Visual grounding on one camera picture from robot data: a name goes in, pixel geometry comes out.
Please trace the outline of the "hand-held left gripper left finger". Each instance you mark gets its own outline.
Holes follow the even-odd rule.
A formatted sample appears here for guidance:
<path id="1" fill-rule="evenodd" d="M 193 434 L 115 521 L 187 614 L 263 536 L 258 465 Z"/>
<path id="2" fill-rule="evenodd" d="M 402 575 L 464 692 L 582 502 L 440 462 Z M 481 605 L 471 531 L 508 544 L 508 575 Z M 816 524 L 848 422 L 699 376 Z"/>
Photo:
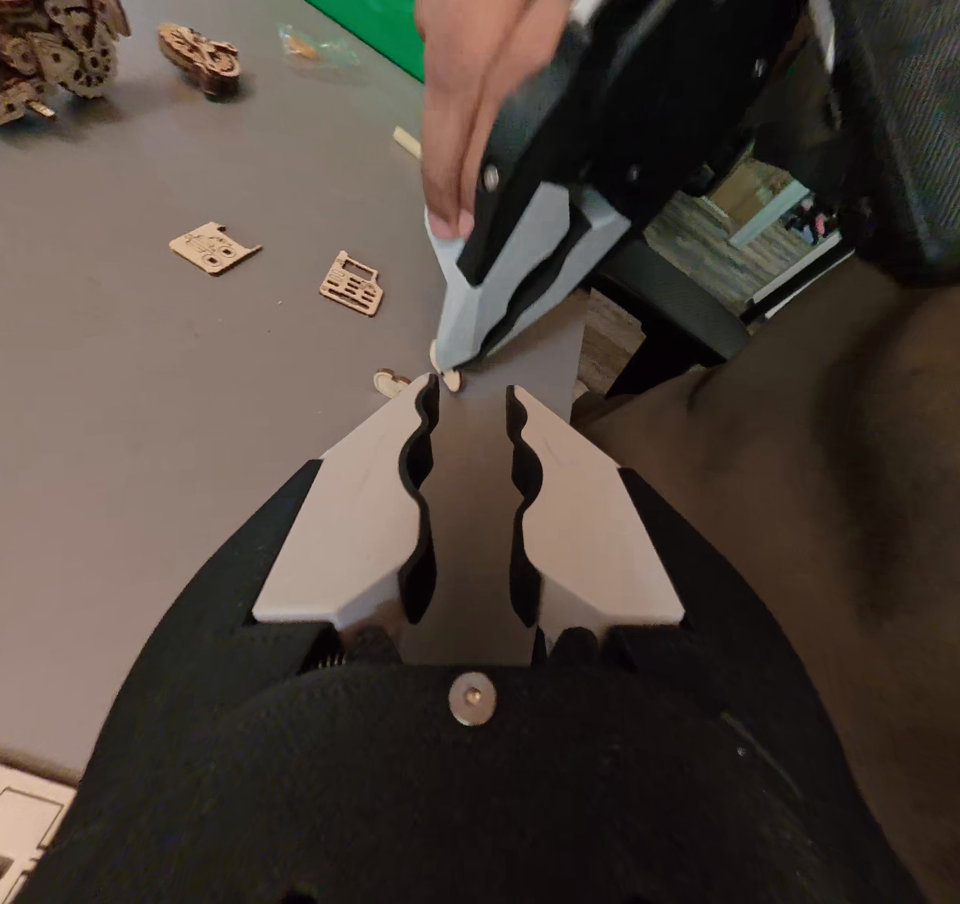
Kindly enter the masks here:
<path id="1" fill-rule="evenodd" d="M 258 622 L 352 628 L 398 602 L 417 624 L 437 563 L 422 485 L 433 468 L 436 375 L 397 397 L 328 449 L 253 605 Z"/>

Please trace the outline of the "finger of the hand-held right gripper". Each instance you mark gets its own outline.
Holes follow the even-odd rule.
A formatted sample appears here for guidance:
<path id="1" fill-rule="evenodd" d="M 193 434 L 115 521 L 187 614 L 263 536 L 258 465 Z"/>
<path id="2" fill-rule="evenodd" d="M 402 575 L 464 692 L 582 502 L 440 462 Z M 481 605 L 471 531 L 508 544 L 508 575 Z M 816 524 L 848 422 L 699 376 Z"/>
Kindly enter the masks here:
<path id="1" fill-rule="evenodd" d="M 500 249 L 492 212 L 475 214 L 468 238 L 433 240 L 445 294 L 435 335 L 444 371 L 484 360 L 575 291 L 577 245 L 590 232 L 590 190 L 541 183 Z"/>
<path id="2" fill-rule="evenodd" d="M 478 352 L 503 349 L 564 302 L 630 229 L 592 189 L 539 189 L 493 272 L 495 308 Z"/>

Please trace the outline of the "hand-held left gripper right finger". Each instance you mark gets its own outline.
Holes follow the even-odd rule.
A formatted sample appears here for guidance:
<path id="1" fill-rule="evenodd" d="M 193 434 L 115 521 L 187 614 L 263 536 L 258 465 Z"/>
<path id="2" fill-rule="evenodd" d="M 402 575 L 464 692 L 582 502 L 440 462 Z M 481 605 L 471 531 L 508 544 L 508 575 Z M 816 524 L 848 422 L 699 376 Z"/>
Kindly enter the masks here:
<path id="1" fill-rule="evenodd" d="M 683 605 L 618 465 L 526 389 L 506 393 L 510 476 L 521 494 L 510 547 L 510 602 L 556 641 L 582 628 L 679 625 Z"/>

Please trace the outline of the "person's right hand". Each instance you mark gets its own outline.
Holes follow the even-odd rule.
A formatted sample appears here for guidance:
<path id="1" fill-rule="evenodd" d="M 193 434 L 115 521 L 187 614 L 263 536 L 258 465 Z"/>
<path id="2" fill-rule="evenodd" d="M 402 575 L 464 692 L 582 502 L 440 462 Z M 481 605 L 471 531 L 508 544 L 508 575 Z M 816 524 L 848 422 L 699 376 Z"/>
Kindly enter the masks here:
<path id="1" fill-rule="evenodd" d="M 573 0 L 415 0 L 423 41 L 427 222 L 466 238 L 488 138 L 506 98 L 552 59 Z"/>

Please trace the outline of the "slotted wooden panel piece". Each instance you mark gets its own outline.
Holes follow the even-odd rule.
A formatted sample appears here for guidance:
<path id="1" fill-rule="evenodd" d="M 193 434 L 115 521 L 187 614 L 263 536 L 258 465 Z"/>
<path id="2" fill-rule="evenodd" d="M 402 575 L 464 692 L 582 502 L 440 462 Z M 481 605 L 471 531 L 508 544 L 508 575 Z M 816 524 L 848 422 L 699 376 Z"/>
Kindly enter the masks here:
<path id="1" fill-rule="evenodd" d="M 378 271 L 354 259 L 345 250 L 331 264 L 318 287 L 318 293 L 366 317 L 377 314 L 383 298 Z"/>

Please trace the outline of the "engraved wooden panel piece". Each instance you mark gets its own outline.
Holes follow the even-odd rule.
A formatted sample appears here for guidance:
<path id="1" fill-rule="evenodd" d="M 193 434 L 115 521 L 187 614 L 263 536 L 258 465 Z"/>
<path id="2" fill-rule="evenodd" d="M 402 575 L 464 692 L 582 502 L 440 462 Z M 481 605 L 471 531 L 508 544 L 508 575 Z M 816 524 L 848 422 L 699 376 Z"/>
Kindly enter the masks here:
<path id="1" fill-rule="evenodd" d="M 174 238 L 169 249 L 210 276 L 226 273 L 262 250 L 261 245 L 246 247 L 226 234 L 226 227 L 209 222 Z"/>

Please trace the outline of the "grey fabric chair back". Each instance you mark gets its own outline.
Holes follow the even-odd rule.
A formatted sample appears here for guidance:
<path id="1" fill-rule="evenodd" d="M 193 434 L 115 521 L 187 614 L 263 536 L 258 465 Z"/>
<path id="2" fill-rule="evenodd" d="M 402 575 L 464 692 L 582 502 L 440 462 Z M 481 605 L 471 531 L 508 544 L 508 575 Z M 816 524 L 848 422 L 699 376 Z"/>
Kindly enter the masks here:
<path id="1" fill-rule="evenodd" d="M 959 0 L 809 0 L 844 145 L 839 223 L 904 286 L 959 280 Z"/>

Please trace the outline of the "clear bag of small parts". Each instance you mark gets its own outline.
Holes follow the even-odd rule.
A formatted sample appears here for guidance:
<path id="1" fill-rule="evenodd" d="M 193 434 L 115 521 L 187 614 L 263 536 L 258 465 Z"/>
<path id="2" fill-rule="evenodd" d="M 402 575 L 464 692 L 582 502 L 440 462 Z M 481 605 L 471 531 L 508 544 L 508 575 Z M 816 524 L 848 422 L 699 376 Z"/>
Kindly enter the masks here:
<path id="1" fill-rule="evenodd" d="M 290 24 L 279 24 L 277 35 L 284 59 L 300 70 L 351 71 L 359 67 L 352 47 L 343 39 L 317 39 Z"/>

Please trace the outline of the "small wooden gear assembly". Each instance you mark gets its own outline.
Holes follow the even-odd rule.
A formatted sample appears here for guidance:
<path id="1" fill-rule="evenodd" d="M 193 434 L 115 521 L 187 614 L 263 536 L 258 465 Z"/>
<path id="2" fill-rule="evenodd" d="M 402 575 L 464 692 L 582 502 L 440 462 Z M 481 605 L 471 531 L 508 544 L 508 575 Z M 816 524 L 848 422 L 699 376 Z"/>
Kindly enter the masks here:
<path id="1" fill-rule="evenodd" d="M 172 22 L 162 22 L 157 29 L 163 57 L 188 75 L 206 97 L 219 99 L 239 92 L 242 69 L 234 45 Z"/>

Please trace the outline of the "wooden parts sheet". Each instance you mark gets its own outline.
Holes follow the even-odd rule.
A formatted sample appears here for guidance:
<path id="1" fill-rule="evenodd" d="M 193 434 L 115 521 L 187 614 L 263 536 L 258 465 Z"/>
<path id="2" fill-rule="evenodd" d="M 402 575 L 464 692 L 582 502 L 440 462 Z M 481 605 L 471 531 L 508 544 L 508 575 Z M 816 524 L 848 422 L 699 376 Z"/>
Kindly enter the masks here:
<path id="1" fill-rule="evenodd" d="M 53 842 L 76 788 L 1 766 L 1 902 L 18 896 Z"/>

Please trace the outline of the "wooden motorcycle model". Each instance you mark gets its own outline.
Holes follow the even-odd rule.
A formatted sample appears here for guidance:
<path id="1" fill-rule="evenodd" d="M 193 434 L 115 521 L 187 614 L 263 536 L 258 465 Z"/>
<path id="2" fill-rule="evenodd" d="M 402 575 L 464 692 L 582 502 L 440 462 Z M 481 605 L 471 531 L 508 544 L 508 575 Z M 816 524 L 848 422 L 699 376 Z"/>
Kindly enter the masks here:
<path id="1" fill-rule="evenodd" d="M 120 0 L 1 0 L 1 124 L 55 119 L 47 99 L 58 90 L 104 97 L 130 34 Z"/>

